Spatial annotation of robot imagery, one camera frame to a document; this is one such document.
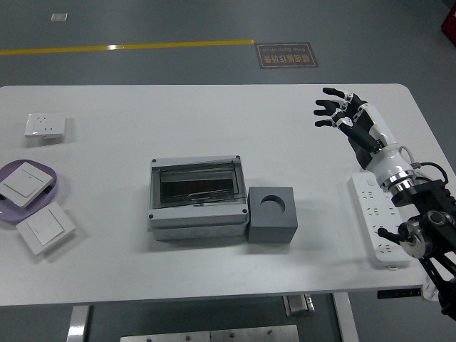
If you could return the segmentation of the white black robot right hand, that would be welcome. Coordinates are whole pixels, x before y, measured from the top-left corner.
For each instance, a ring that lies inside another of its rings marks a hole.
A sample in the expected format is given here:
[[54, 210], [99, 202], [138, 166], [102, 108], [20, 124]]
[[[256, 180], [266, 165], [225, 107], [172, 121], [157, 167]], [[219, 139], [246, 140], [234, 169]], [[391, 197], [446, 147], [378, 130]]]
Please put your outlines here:
[[313, 114], [322, 119], [315, 126], [339, 129], [348, 138], [359, 165], [372, 172], [383, 189], [413, 177], [413, 167], [401, 155], [400, 145], [375, 106], [355, 93], [327, 87], [323, 92], [338, 100], [316, 101], [320, 108]]

